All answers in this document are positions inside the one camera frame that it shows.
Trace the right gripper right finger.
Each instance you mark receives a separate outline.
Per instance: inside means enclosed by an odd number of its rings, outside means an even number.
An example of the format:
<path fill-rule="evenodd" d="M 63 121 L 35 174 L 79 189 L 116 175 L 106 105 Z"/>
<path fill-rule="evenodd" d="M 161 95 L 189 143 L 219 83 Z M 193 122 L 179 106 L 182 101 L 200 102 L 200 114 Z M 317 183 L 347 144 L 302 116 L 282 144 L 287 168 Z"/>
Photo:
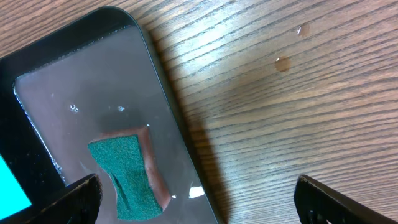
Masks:
<path fill-rule="evenodd" d="M 294 203 L 301 223 L 397 224 L 307 175 L 297 179 Z"/>

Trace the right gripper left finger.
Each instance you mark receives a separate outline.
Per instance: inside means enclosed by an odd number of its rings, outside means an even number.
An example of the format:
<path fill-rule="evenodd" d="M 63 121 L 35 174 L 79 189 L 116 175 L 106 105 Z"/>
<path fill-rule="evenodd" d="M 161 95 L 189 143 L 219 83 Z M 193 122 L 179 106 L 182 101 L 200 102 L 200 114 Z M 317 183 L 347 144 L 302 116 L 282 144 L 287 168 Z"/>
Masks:
<path fill-rule="evenodd" d="M 25 223 L 95 224 L 102 195 L 98 175 L 87 175 L 63 189 L 59 196 L 38 212 L 34 212 Z"/>

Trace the green scrubbing sponge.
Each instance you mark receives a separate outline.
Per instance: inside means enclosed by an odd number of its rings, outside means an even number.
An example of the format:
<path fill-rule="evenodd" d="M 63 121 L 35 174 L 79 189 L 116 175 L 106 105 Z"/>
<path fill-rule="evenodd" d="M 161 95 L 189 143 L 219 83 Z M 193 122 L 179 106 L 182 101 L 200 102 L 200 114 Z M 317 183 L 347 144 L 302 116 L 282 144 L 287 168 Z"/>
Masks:
<path fill-rule="evenodd" d="M 146 221 L 165 211 L 171 195 L 158 171 L 147 126 L 105 134 L 91 141 L 88 150 L 112 180 L 118 219 Z"/>

